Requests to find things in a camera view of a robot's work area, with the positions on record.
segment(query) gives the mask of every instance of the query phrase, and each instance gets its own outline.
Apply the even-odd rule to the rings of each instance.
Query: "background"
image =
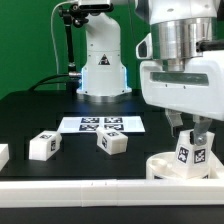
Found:
[[[0,2],[0,99],[10,92],[27,90],[37,81],[56,74],[51,38],[51,13],[60,0],[1,0]],[[135,46],[149,32],[132,4],[116,6],[108,14],[121,27],[121,58],[128,70],[128,85],[140,88],[139,64]],[[224,23],[218,22],[218,39],[224,38]],[[54,30],[60,73],[67,72],[67,47],[62,19],[56,13]],[[73,28],[74,54],[78,70],[86,62],[85,28]]]

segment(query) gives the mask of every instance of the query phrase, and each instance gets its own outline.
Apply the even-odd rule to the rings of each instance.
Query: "black table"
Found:
[[[146,132],[125,133],[127,152],[110,156],[96,145],[95,133],[63,134],[61,149],[48,161],[28,159],[29,141],[44,130],[56,131],[63,117],[141,116]],[[183,115],[192,129],[192,116]],[[224,124],[213,121],[213,152],[224,159]],[[8,143],[10,161],[0,181],[144,179],[146,160],[174,151],[164,110],[146,105],[140,91],[131,99],[96,104],[78,101],[66,91],[14,92],[0,101],[0,143]],[[224,206],[133,206],[94,208],[0,209],[1,223],[223,223]]]

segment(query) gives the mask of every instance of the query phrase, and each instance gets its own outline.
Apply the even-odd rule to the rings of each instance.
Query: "paper sheet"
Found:
[[[127,117],[64,117],[60,133],[95,132],[98,127],[114,128],[120,132],[145,132],[140,116]]]

